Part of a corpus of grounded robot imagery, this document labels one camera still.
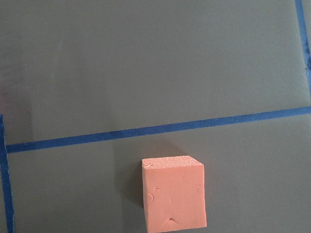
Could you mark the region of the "orange foam cube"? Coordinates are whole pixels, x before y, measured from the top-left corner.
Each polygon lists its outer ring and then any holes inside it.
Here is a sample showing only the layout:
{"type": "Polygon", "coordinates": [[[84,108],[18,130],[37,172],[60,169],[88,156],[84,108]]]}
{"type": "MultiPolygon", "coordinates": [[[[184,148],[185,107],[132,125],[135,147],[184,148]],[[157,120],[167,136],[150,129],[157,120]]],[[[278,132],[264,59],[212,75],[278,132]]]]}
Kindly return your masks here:
{"type": "Polygon", "coordinates": [[[207,226],[202,163],[188,155],[147,158],[141,162],[147,232],[207,226]]]}

